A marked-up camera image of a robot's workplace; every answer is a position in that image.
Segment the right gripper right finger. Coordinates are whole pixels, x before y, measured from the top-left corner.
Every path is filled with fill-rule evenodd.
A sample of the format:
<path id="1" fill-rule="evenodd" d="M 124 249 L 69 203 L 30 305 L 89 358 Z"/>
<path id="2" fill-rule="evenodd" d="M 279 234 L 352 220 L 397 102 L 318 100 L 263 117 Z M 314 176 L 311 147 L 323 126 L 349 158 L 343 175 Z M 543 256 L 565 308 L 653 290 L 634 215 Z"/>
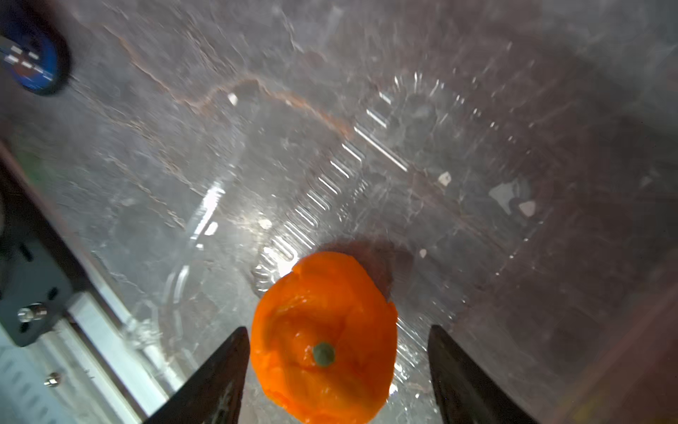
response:
<path id="1" fill-rule="evenodd" d="M 427 355 L 444 423 L 533 423 L 440 325 L 431 327 Z"/>

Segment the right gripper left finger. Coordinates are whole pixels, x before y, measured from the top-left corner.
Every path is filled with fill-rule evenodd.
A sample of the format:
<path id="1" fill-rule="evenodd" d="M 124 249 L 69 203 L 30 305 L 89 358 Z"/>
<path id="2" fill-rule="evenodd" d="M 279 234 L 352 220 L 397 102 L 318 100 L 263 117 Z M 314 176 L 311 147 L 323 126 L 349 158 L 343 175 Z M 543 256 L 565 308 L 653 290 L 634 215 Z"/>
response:
<path id="1" fill-rule="evenodd" d="M 237 423 L 249 358 L 247 330 L 238 327 L 146 424 Z"/>

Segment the orange fruit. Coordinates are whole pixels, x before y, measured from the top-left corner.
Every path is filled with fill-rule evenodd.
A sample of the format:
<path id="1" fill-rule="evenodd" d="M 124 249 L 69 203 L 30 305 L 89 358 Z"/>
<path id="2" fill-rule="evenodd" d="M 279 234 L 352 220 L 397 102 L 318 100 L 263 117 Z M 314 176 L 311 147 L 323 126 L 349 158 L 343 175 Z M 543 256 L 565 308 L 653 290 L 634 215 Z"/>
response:
<path id="1" fill-rule="evenodd" d="M 302 423 L 367 423 L 385 405 L 396 306 L 347 254 L 300 260 L 261 298 L 251 362 L 264 394 Z"/>

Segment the clear plastic clamshell container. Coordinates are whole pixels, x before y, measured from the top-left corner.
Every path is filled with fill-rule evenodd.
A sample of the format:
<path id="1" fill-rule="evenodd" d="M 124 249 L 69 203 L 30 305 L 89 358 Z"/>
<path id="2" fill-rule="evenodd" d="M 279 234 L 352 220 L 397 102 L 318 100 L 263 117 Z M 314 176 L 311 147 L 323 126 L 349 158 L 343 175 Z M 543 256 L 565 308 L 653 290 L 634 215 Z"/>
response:
<path id="1" fill-rule="evenodd" d="M 185 381 L 301 258 L 354 256 L 398 310 L 379 423 L 437 423 L 434 325 L 544 423 L 677 417 L 677 140 L 581 67 L 522 79 L 246 77 L 184 106 L 235 131 L 195 155 L 178 224 L 134 219 L 151 293 L 126 339 Z"/>

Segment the blue tape roll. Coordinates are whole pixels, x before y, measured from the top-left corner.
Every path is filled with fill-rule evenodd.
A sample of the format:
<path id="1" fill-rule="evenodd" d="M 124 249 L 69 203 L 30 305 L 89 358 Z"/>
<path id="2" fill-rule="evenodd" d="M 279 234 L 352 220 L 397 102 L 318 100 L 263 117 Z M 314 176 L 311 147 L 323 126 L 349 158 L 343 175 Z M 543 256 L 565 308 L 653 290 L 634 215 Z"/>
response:
<path id="1" fill-rule="evenodd" d="M 1 67 L 24 90 L 55 95 L 71 73 L 67 42 L 49 21 L 24 1 L 1 5 Z"/>

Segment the aluminium front rail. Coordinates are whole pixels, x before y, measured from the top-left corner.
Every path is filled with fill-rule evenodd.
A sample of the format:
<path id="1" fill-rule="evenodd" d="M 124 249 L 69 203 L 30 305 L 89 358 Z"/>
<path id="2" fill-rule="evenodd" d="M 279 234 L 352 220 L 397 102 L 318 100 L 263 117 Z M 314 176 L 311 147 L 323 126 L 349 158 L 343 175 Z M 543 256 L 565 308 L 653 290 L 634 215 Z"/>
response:
<path id="1" fill-rule="evenodd" d="M 142 423 L 187 378 L 162 347 L 149 300 L 81 294 L 51 330 L 19 347 L 1 332 L 3 423 Z"/>

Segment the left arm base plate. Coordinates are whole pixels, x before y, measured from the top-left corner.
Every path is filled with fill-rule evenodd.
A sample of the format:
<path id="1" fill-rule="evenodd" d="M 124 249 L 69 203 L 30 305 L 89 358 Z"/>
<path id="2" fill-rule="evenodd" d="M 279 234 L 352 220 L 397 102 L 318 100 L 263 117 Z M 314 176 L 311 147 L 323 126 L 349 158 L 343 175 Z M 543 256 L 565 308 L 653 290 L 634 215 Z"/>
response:
<path id="1" fill-rule="evenodd" d="M 1 166 L 1 326 L 19 347 L 55 326 L 86 271 L 17 178 Z"/>

